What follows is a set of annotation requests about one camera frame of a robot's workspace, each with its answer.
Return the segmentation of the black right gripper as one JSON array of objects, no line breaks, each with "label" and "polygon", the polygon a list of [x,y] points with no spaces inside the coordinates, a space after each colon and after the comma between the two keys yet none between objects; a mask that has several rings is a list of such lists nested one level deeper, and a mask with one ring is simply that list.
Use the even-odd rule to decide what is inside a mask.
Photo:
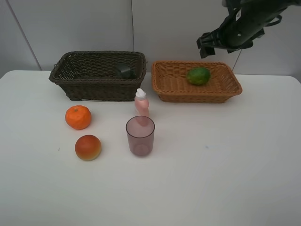
[{"label": "black right gripper", "polygon": [[261,38],[265,24],[255,16],[254,8],[241,7],[232,10],[219,28],[206,32],[197,39],[201,58],[215,55],[215,49],[228,53],[253,46],[253,40]]}]

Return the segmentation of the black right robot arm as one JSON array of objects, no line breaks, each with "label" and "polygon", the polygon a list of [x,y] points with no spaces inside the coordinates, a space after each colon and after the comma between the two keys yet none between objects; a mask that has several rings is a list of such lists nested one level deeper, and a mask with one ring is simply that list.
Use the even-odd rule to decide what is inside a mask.
[{"label": "black right robot arm", "polygon": [[201,58],[215,55],[215,49],[228,53],[253,46],[253,40],[265,34],[264,27],[282,21],[281,13],[299,0],[223,0],[229,15],[219,28],[202,34],[197,40]]}]

